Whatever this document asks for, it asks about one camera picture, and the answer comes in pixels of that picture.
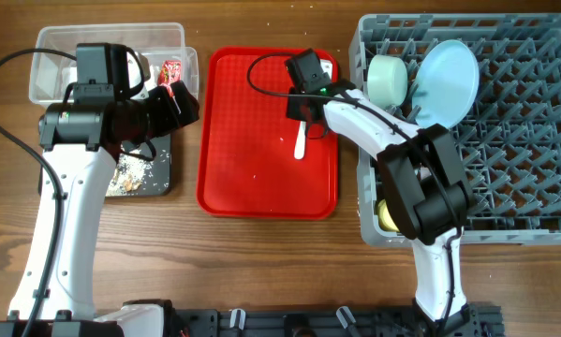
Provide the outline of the white plastic spoon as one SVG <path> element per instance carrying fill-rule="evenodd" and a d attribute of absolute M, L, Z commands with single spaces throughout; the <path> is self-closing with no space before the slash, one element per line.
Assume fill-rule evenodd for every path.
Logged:
<path fill-rule="evenodd" d="M 295 141 L 294 152 L 293 152 L 293 156 L 297 160 L 302 160 L 304 158 L 305 143 L 306 143 L 305 131 L 306 131 L 306 122 L 300 121 L 298 134 Z"/>

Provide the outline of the red snack wrapper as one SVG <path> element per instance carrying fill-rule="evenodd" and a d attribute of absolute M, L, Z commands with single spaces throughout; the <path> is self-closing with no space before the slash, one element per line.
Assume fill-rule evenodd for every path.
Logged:
<path fill-rule="evenodd" d="M 163 63 L 157 79 L 157 85 L 165 87 L 170 96 L 174 96 L 171 85 L 182 78 L 182 62 L 167 60 Z"/>

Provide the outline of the white napkin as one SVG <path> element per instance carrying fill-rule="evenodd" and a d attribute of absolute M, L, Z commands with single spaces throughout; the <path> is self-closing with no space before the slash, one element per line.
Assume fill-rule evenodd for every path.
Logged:
<path fill-rule="evenodd" d="M 65 67 L 62 72 L 62 90 L 66 91 L 66 88 L 70 83 L 76 82 L 78 78 L 78 71 L 75 66 Z"/>
<path fill-rule="evenodd" d="M 148 91 L 151 87 L 149 80 L 152 78 L 149 61 L 137 51 L 128 51 L 126 56 L 129 88 L 138 86 L 140 82 L 143 84 L 141 91 L 134 95 L 133 99 L 145 99 L 148 97 Z"/>

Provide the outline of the leftover rice and food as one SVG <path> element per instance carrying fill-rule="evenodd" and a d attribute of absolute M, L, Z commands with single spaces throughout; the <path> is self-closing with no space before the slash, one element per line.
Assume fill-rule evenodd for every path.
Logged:
<path fill-rule="evenodd" d="M 106 196 L 160 196 L 170 188 L 171 157 L 169 150 L 161 150 L 153 161 L 144 161 L 122 154 L 109 184 Z"/>

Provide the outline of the green bowl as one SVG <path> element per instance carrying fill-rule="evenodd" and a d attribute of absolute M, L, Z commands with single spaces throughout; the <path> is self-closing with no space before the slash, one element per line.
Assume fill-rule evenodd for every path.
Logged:
<path fill-rule="evenodd" d="M 400 106 L 407 94 L 408 76 L 405 63 L 397 57 L 376 55 L 368 68 L 367 94 L 376 106 Z"/>

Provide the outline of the yellow plastic cup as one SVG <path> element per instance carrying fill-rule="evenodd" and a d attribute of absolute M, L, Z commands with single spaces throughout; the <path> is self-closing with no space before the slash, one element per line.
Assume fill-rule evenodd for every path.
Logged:
<path fill-rule="evenodd" d="M 388 210 L 388 206 L 385 199 L 382 199 L 378 202 L 376 213 L 378 216 L 378 223 L 379 226 L 385 230 L 390 232 L 398 232 L 399 228 L 395 225 L 394 221 L 391 218 L 390 212 Z"/>

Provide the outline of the light blue plate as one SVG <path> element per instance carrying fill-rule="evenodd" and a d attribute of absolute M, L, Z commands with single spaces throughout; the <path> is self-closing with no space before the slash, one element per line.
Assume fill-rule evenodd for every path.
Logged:
<path fill-rule="evenodd" d="M 413 108 L 420 108 L 416 124 L 453 128 L 463 121 L 476 100 L 479 64 L 462 41 L 446 40 L 425 56 L 414 83 L 417 88 L 411 103 Z"/>

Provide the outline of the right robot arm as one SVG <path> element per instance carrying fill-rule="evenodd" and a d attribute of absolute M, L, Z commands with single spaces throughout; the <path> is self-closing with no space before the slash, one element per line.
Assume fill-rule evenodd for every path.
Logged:
<path fill-rule="evenodd" d="M 418 277 L 415 303 L 435 326 L 467 307 L 460 242 L 473 196 L 450 131 L 421 128 L 374 105 L 349 81 L 332 81 L 313 50 L 289 57 L 289 100 L 302 118 L 321 121 L 376 159 L 383 197 L 398 231 L 411 241 Z"/>

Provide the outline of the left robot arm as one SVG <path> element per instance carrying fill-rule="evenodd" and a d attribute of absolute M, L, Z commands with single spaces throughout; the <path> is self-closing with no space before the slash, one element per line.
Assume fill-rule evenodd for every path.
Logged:
<path fill-rule="evenodd" d="M 35 232 L 24 275 L 0 336 L 184 336 L 169 300 L 131 300 L 97 315 L 93 270 L 100 215 L 123 144 L 153 139 L 196 122 L 199 102 L 183 81 L 150 90 L 132 82 L 134 51 L 82 43 L 72 54 L 77 79 L 38 123 L 42 169 Z"/>

